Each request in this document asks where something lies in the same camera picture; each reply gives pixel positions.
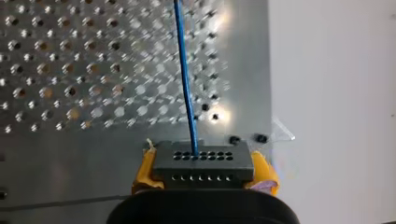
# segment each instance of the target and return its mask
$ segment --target white wall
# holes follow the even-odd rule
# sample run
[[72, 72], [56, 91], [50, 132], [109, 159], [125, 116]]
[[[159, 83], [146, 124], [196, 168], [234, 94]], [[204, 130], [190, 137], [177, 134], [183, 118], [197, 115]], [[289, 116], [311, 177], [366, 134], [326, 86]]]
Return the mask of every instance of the white wall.
[[396, 220], [396, 1], [270, 13], [274, 114], [297, 137], [275, 145], [279, 197], [304, 224]]

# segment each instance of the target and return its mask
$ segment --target metal plate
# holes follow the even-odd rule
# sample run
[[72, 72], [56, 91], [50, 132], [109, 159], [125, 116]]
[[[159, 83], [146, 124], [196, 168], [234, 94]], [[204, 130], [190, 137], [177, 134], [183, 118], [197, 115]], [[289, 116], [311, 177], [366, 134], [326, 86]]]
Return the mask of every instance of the metal plate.
[[[199, 137], [269, 135], [266, 1], [185, 7]], [[146, 138], [189, 138], [172, 1], [7, 0], [0, 12], [0, 209], [127, 195]]]

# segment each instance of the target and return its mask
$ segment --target blue wire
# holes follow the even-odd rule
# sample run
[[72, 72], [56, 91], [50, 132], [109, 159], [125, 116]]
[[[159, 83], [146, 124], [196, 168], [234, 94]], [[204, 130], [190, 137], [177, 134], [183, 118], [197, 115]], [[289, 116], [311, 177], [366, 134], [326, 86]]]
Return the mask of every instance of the blue wire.
[[184, 25], [180, 0], [175, 0], [175, 14], [177, 24], [178, 51], [180, 54], [181, 81], [183, 84], [184, 102], [187, 108], [187, 117], [189, 119], [191, 150], [194, 156], [198, 156], [198, 136], [195, 127], [194, 110], [192, 108], [192, 102], [190, 98], [189, 67], [187, 66], [186, 47], [184, 45]]

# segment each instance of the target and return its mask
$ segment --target black bolt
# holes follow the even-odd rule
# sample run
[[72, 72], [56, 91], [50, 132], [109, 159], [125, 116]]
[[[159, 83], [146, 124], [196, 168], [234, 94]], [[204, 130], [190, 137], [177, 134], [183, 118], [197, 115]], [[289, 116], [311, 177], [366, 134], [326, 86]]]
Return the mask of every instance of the black bolt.
[[228, 140], [228, 142], [234, 146], [238, 145], [240, 141], [241, 141], [241, 138], [239, 136], [235, 136], [235, 135], [231, 136], [230, 139]]
[[209, 110], [209, 105], [208, 104], [203, 104], [202, 105], [202, 110], [208, 111]]
[[0, 200], [5, 200], [7, 197], [7, 191], [5, 189], [0, 189]]
[[262, 133], [256, 133], [254, 140], [256, 140], [258, 143], [265, 144], [268, 142], [268, 136]]

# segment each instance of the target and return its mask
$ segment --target black rubber part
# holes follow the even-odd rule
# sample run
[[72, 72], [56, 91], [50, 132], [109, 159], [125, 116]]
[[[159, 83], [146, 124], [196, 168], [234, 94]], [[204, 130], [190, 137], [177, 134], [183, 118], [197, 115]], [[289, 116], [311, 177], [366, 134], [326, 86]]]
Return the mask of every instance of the black rubber part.
[[299, 224], [278, 198], [248, 189], [149, 189], [119, 204], [107, 224]]
[[228, 142], [229, 142], [231, 145], [236, 146], [236, 145], [238, 145], [238, 144], [241, 142], [241, 138], [240, 138], [239, 136], [233, 135], [233, 136], [230, 137], [230, 139], [228, 140]]
[[268, 136], [262, 133], [256, 133], [254, 140], [258, 143], [266, 144], [268, 142]]

